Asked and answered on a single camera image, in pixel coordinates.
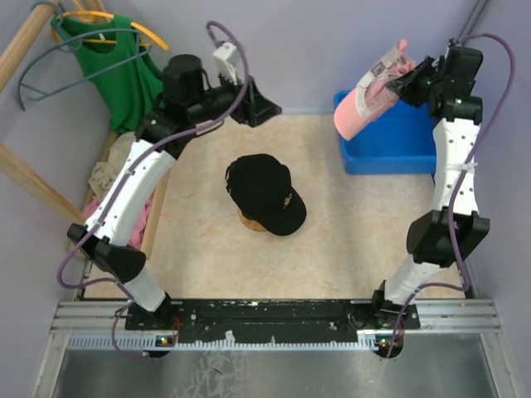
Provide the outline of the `pink cap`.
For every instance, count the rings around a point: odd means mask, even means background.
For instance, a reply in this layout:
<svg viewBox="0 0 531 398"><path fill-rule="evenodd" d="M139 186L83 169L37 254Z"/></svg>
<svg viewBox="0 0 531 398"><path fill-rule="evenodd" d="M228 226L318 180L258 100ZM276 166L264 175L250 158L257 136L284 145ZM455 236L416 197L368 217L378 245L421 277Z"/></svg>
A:
<svg viewBox="0 0 531 398"><path fill-rule="evenodd" d="M387 88L387 83L416 67L407 55L407 46L408 40L402 38L340 100L334 111L334 126L342 138L353 139L398 102L398 95Z"/></svg>

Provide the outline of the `black baseball cap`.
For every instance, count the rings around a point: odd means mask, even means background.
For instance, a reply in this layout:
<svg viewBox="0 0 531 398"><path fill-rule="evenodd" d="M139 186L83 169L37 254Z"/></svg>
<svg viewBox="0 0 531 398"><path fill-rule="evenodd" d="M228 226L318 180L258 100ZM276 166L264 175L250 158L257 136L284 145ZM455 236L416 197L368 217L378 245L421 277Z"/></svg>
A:
<svg viewBox="0 0 531 398"><path fill-rule="evenodd" d="M307 209L289 168L270 154L245 155L231 162L225 188L243 220L272 235L292 235L306 220Z"/></svg>

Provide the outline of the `wooden hat stand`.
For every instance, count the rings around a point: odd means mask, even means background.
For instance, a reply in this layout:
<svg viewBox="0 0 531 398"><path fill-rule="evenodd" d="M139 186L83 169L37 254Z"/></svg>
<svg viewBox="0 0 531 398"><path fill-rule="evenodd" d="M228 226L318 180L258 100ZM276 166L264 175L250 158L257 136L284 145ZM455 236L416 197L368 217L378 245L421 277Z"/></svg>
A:
<svg viewBox="0 0 531 398"><path fill-rule="evenodd" d="M241 210L238 210L238 216L242 225L254 232L267 232L267 229L257 221L246 218Z"/></svg>

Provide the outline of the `wooden clothes rack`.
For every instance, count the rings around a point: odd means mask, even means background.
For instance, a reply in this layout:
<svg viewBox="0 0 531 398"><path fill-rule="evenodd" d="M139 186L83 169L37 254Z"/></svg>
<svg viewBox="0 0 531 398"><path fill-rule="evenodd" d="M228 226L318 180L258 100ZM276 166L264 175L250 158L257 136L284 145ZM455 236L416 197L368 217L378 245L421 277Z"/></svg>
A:
<svg viewBox="0 0 531 398"><path fill-rule="evenodd" d="M26 21L22 24L17 34L11 40L6 50L1 55L1 87L5 88L15 74L22 60L41 34L45 24L51 19L58 1L50 5L38 5ZM55 188L40 177L30 166L22 161L14 152L5 145L1 146L1 172L12 179L19 187L30 193L38 201L48 206L57 215L66 221L81 221L82 213L73 204L67 201ZM154 189L153 202L146 229L142 249L150 256L153 242L158 227L158 219L163 206L169 174L165 173Z"/></svg>

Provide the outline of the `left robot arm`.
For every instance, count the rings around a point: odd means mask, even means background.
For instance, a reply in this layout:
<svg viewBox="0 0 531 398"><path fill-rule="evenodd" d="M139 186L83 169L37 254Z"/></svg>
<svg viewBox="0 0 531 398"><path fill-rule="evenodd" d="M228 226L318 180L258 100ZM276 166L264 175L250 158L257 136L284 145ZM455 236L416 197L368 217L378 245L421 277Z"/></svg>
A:
<svg viewBox="0 0 531 398"><path fill-rule="evenodd" d="M282 112L260 93L249 74L237 76L236 64L244 56L218 54L214 59L218 87L204 85L204 69L197 56L170 59L163 69L163 90L140 122L119 176L85 224L73 224L68 230L76 249L112 274L129 300L144 310L144 321L157 329L172 321L170 299L146 270L145 253L129 245L145 202L203 129L212 129L226 117L254 128Z"/></svg>

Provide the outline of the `blue plastic bin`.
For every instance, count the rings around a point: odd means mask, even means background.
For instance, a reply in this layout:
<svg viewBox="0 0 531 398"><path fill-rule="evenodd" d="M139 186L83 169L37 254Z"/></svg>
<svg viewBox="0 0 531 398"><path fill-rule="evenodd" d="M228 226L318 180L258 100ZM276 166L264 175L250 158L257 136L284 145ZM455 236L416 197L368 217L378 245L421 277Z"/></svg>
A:
<svg viewBox="0 0 531 398"><path fill-rule="evenodd" d="M436 146L427 105L403 101L350 140L339 138L343 169L349 175L434 174Z"/></svg>

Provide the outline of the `green tank top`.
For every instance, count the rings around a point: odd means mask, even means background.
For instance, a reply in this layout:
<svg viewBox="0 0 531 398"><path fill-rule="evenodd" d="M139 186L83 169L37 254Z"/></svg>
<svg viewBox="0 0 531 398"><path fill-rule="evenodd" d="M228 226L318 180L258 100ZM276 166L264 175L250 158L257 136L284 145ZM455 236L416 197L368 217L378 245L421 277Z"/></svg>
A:
<svg viewBox="0 0 531 398"><path fill-rule="evenodd" d="M69 17L65 33L68 36L82 33L85 28L79 22ZM94 53L110 48L100 45L97 40L88 47L90 51L84 50L77 57L85 73L92 72L100 63ZM162 71L149 54L89 81L95 85L110 112L110 129L118 133L136 130L163 90Z"/></svg>

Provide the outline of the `cream cloth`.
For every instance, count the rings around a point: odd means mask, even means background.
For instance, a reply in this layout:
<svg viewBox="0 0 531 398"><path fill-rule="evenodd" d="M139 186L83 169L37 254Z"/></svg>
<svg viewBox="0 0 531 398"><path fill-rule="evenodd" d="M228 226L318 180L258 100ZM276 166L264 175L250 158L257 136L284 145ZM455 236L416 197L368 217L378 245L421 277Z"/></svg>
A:
<svg viewBox="0 0 531 398"><path fill-rule="evenodd" d="M107 158L94 165L88 183L98 199L103 200L112 188L128 159L134 140L133 131L120 133L110 145Z"/></svg>

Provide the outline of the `pink cloth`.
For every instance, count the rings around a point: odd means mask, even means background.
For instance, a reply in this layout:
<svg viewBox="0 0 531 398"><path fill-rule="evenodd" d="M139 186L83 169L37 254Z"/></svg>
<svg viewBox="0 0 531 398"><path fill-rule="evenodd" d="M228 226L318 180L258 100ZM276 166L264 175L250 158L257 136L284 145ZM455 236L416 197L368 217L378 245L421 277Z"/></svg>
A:
<svg viewBox="0 0 531 398"><path fill-rule="evenodd" d="M149 199L145 202L144 207L141 209L139 217L134 224L131 236L129 238L129 244L138 250L141 248L144 239L144 232L149 218L152 201L153 195L149 197ZM82 211L83 216L85 218L91 216L96 211L99 205L100 199L97 196L93 196L90 199L89 203L84 207Z"/></svg>

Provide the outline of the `grey-blue hanger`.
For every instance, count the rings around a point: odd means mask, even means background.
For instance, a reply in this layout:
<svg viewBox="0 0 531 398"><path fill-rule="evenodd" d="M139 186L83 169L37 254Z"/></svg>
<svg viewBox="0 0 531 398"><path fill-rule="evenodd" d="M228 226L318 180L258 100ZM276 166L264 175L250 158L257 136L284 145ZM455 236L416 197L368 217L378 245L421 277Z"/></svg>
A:
<svg viewBox="0 0 531 398"><path fill-rule="evenodd" d="M38 5L50 5L52 1L35 1L30 10ZM66 24L69 17L78 15L104 17L108 21L94 26L88 22L79 23L85 28L82 33L67 35ZM125 17L93 10L66 12L62 5L55 7L51 19L45 24L55 34L57 40L48 48L41 48L33 58L19 70L19 75L12 87L13 98L18 108L26 109L29 101L40 101L75 87L87 80L103 75L135 61L149 53L148 46L157 45L154 34L136 22ZM85 73L79 66L77 57L84 50L90 51L88 45L94 40L110 48L104 52L95 52L94 57L100 61L92 72Z"/></svg>

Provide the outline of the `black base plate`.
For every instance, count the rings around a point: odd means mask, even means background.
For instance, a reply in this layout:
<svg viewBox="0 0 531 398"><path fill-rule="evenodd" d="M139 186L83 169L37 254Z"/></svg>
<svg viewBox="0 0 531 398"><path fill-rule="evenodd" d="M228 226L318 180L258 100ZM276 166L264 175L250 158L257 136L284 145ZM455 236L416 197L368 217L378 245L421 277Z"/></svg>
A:
<svg viewBox="0 0 531 398"><path fill-rule="evenodd" d="M218 342L229 332L237 343L351 343L364 330L420 327L414 305L375 297L355 299L182 299L150 313L134 304L125 316L128 331L178 334L181 343Z"/></svg>

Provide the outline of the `aluminium frame rail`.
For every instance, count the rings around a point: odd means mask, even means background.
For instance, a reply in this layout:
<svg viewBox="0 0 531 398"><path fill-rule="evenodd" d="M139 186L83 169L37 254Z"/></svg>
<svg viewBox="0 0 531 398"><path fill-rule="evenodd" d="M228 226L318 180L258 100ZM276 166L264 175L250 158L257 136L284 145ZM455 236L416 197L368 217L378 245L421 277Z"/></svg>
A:
<svg viewBox="0 0 531 398"><path fill-rule="evenodd" d="M171 351L370 351L395 357L414 335L499 333L486 299L422 299L405 313L367 300L183 299L156 319L123 301L59 303L51 333L72 349Z"/></svg>

